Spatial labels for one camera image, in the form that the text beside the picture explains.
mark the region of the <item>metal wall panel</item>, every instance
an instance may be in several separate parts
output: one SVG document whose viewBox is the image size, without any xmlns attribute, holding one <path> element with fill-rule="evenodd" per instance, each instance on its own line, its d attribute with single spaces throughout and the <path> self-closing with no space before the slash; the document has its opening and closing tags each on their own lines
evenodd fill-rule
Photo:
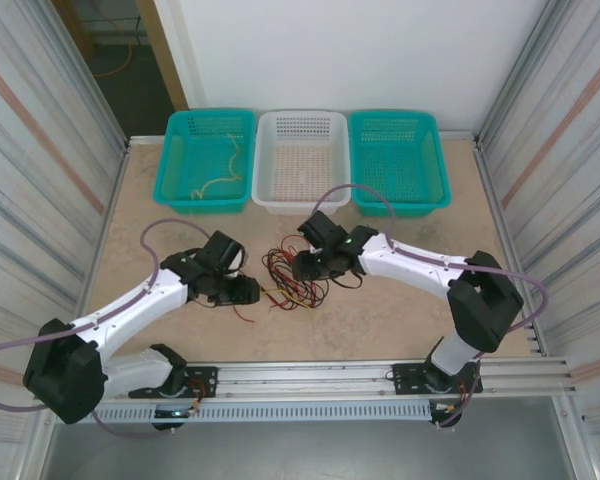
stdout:
<svg viewBox="0 0 600 480">
<path fill-rule="evenodd" d="M 0 342 L 75 315 L 124 143 L 50 2 L 0 2 Z M 0 353 L 0 400 L 30 404 L 29 352 Z M 0 411 L 0 479 L 26 421 Z"/>
<path fill-rule="evenodd" d="M 480 140 L 522 266 L 551 292 L 546 346 L 566 357 L 600 451 L 600 0 L 563 4 Z"/>
</svg>

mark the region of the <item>doorway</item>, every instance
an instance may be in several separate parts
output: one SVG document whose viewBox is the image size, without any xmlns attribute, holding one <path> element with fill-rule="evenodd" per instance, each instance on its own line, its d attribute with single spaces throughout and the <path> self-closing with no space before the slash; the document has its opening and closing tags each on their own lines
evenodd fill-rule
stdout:
<svg viewBox="0 0 600 480">
<path fill-rule="evenodd" d="M 53 3 L 125 136 L 164 135 L 175 108 L 141 14 L 154 1 Z"/>
</svg>

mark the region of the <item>orange cable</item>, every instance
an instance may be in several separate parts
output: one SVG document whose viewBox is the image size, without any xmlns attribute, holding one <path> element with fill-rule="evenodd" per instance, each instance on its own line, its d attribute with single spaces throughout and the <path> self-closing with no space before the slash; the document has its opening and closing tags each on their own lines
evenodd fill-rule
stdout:
<svg viewBox="0 0 600 480">
<path fill-rule="evenodd" d="M 256 323 L 255 320 L 250 320 L 250 319 L 245 318 L 242 315 L 240 315 L 240 312 L 238 312 L 238 309 L 236 308 L 235 305 L 233 305 L 233 311 L 236 312 L 236 315 L 238 315 L 238 318 L 240 318 L 240 320 L 243 320 L 243 321 L 249 322 L 249 323 Z"/>
<path fill-rule="evenodd" d="M 96 0 L 91 0 L 91 3 L 93 3 L 93 6 L 95 7 L 96 10 L 98 10 L 98 12 L 100 13 L 100 15 L 102 16 L 102 18 L 104 18 L 107 22 L 109 22 L 111 25 L 113 25 L 113 27 L 122 34 L 122 36 L 126 36 L 126 34 L 124 33 L 124 31 L 118 26 L 117 23 L 115 23 L 113 20 L 111 20 L 100 8 L 100 6 L 98 5 L 98 3 L 96 2 Z M 102 78 L 102 77 L 109 77 L 111 75 L 115 75 L 116 73 L 121 72 L 122 70 L 124 70 L 125 68 L 127 68 L 127 66 L 131 63 L 131 58 L 133 57 L 133 46 L 131 45 L 131 42 L 129 42 L 127 44 L 127 46 L 129 47 L 129 55 L 127 55 L 127 59 L 125 60 L 125 62 L 119 66 L 118 68 L 116 68 L 115 70 L 111 70 L 110 72 L 105 72 L 105 73 L 94 73 L 93 78 Z"/>
</svg>

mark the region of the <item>table surface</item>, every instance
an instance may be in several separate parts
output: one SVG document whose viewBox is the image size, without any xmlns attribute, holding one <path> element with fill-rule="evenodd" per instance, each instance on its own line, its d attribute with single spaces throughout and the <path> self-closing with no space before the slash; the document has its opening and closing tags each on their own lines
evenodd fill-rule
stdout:
<svg viewBox="0 0 600 480">
<path fill-rule="evenodd" d="M 399 219 L 396 239 L 452 255 L 492 253 L 503 262 L 500 242 L 473 158 L 464 140 L 443 142 L 453 201 L 448 208 L 423 218 Z M 152 199 L 162 145 L 136 145 L 120 190 L 111 227 L 92 290 L 91 310 L 100 308 L 138 285 L 151 271 L 140 248 L 142 229 L 154 220 L 177 216 Z M 222 230 L 249 253 L 244 271 L 265 288 L 273 288 L 260 258 L 280 240 L 295 233 L 303 216 L 270 215 L 249 202 L 239 215 L 187 215 L 209 232 Z M 350 203 L 332 219 L 351 228 L 368 224 L 380 231 L 388 218 L 362 217 Z M 178 224 L 157 227 L 148 241 L 160 258 L 202 246 L 195 230 Z M 127 342 L 120 354 L 165 343 L 188 361 L 319 361 L 423 358 L 453 328 L 448 304 L 427 292 L 394 280 L 366 277 L 356 291 L 332 286 L 324 304 L 292 312 L 271 309 L 265 297 L 238 307 L 248 323 L 230 307 L 209 309 L 189 303 L 172 311 Z M 496 356 L 530 354 L 526 332 L 508 335 Z"/>
</svg>

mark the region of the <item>black joint housing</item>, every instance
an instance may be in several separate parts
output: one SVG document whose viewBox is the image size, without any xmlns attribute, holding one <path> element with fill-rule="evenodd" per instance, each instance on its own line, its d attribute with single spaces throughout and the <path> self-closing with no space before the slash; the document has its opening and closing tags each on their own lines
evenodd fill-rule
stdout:
<svg viewBox="0 0 600 480">
<path fill-rule="evenodd" d="M 238 255 L 242 255 L 240 265 L 232 268 Z M 187 301 L 206 295 L 215 306 L 250 305 L 260 299 L 260 286 L 255 279 L 236 273 L 245 260 L 244 247 L 216 231 L 203 248 L 170 255 L 160 268 L 171 270 L 187 285 Z"/>
<path fill-rule="evenodd" d="M 164 355 L 173 367 L 169 376 L 158 390 L 165 395 L 176 395 L 184 387 L 187 361 L 164 343 L 156 343 L 155 345 L 151 345 L 150 348 Z"/>
<path fill-rule="evenodd" d="M 306 222 L 300 225 L 298 231 L 313 248 L 334 247 L 347 237 L 346 230 L 333 223 L 320 210 L 312 214 Z"/>
<path fill-rule="evenodd" d="M 364 275 L 358 256 L 364 245 L 377 230 L 365 226 L 355 227 L 350 234 L 333 223 L 321 211 L 315 212 L 300 225 L 298 231 L 318 250 L 301 251 L 291 262 L 291 272 L 295 280 L 325 280 L 344 275 L 351 270 Z"/>
<path fill-rule="evenodd" d="M 57 318 L 39 335 L 71 330 Z M 107 376 L 102 373 L 96 343 L 77 335 L 37 343 L 24 373 L 24 386 L 67 424 L 86 417 L 100 403 Z"/>
<path fill-rule="evenodd" d="M 469 265 L 501 268 L 493 256 L 478 251 Z M 456 331 L 462 340 L 482 352 L 492 353 L 520 313 L 524 301 L 504 275 L 465 271 L 450 282 L 447 292 Z"/>
</svg>

